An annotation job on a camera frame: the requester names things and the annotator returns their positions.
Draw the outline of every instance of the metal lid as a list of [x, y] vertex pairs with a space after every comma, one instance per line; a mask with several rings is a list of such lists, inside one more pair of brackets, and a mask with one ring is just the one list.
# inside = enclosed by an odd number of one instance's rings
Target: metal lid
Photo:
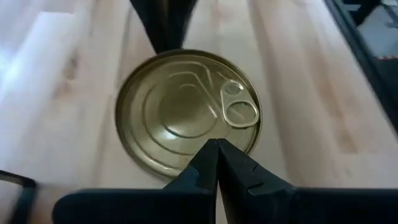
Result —
[[211, 138], [248, 153], [261, 130], [259, 98], [231, 62], [174, 50], [133, 71], [119, 92], [116, 126], [125, 150], [151, 170], [175, 177]]

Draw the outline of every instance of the can rim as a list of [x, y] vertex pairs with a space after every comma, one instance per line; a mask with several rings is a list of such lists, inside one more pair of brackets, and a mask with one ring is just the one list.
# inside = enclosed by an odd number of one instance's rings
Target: can rim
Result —
[[[225, 59], [219, 55], [213, 54], [213, 53], [209, 53], [209, 52], [205, 52], [202, 50], [193, 50], [193, 49], [177, 49], [177, 50], [170, 50], [167, 52], [162, 52], [161, 54], [157, 54], [151, 58], [148, 58], [147, 60], [145, 60], [144, 62], [142, 62], [138, 67], [136, 67], [131, 73], [130, 75], [123, 81], [123, 84], [121, 86], [121, 88], [118, 91], [118, 95], [117, 95], [117, 99], [116, 99], [116, 106], [115, 106], [115, 115], [114, 115], [114, 120], [115, 120], [115, 125], [116, 125], [116, 131], [118, 133], [118, 137], [120, 142], [123, 145], [123, 149], [124, 151], [127, 152], [127, 154], [133, 158], [134, 162], [136, 162], [144, 171], [148, 172], [151, 175], [154, 175], [158, 178], [164, 179], [164, 180], [168, 180], [168, 179], [173, 179], [175, 178], [175, 175], [166, 173], [166, 172], [161, 172], [153, 167], [151, 167], [149, 164], [146, 164], [142, 159], [138, 158], [138, 156], [136, 155], [136, 153], [134, 152], [134, 150], [131, 149], [130, 144], [128, 143], [126, 137], [125, 137], [125, 131], [123, 130], [123, 127], [121, 125], [122, 123], [122, 110], [123, 110], [123, 105], [124, 105], [124, 100], [125, 100], [125, 96], [127, 96], [127, 94], [130, 91], [130, 86], [132, 85], [132, 82], [134, 80], [134, 77], [137, 73], [139, 73], [143, 68], [146, 68], [146, 66], [150, 65], [151, 63], [154, 63], [160, 59], [163, 58], [167, 58], [167, 57], [171, 57], [174, 55], [183, 55], [183, 54], [187, 54], [187, 55], [195, 55], [195, 56], [201, 56], [201, 57], [206, 57], [210, 60], [214, 60], [218, 63], [222, 63], [225, 66], [227, 66], [228, 68], [232, 69], [234, 72], [240, 74], [240, 78], [242, 78], [245, 82], [247, 82], [250, 86], [253, 86], [253, 83], [250, 81], [250, 79], [247, 77], [247, 75], [237, 66], [235, 65], [233, 62], [229, 61], [228, 59]], [[259, 100], [260, 97], [257, 94], [257, 92], [254, 90], [254, 88], [249, 88], [248, 89], [249, 93], [253, 96], [255, 96], [253, 98], [254, 102], [257, 104], [257, 107], [260, 111], [260, 114], [262, 114], [262, 105], [261, 105], [261, 101]], [[251, 141], [250, 145], [248, 146], [248, 150], [245, 151], [245, 153], [247, 155], [250, 155], [250, 153], [254, 150], [254, 148], [257, 146], [257, 143], [259, 141], [259, 137], [261, 135], [261, 130], [262, 130], [262, 115], [260, 115], [259, 118], [259, 125], [258, 129], [257, 129], [257, 133], [255, 134], [256, 137], [253, 138], [253, 140]]]

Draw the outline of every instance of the can lid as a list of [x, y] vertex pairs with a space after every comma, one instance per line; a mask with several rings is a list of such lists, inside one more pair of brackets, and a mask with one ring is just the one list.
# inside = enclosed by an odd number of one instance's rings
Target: can lid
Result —
[[261, 130], [259, 98], [231, 62], [202, 51], [149, 59], [126, 80], [116, 103], [125, 150], [156, 173], [175, 177], [211, 138], [248, 153]]

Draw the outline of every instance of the wooden surface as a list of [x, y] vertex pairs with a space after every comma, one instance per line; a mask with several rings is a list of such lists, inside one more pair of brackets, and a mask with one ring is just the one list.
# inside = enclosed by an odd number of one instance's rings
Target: wooden surface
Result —
[[[266, 169], [309, 187], [398, 187], [396, 136], [321, 0], [198, 1], [184, 47], [251, 79], [264, 121], [251, 157]], [[166, 184], [127, 156], [113, 119], [123, 80], [154, 55], [128, 0], [0, 1], [0, 169], [40, 184], [32, 223], [77, 189]], [[0, 223], [16, 195], [0, 183]], [[220, 200], [217, 214], [225, 223]]]

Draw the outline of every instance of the pull tab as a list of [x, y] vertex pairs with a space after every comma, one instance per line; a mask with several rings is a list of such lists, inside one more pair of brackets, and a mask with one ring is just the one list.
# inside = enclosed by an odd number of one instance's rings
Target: pull tab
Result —
[[[223, 116], [229, 125], [235, 128], [246, 128], [255, 125], [259, 121], [259, 109], [248, 90], [240, 82], [228, 80], [221, 87], [220, 94]], [[237, 106], [241, 106], [244, 111], [251, 113], [252, 118], [246, 121], [244, 115], [235, 109]], [[238, 119], [233, 119], [232, 113], [238, 114], [243, 118], [241, 119], [243, 121], [239, 122]]]

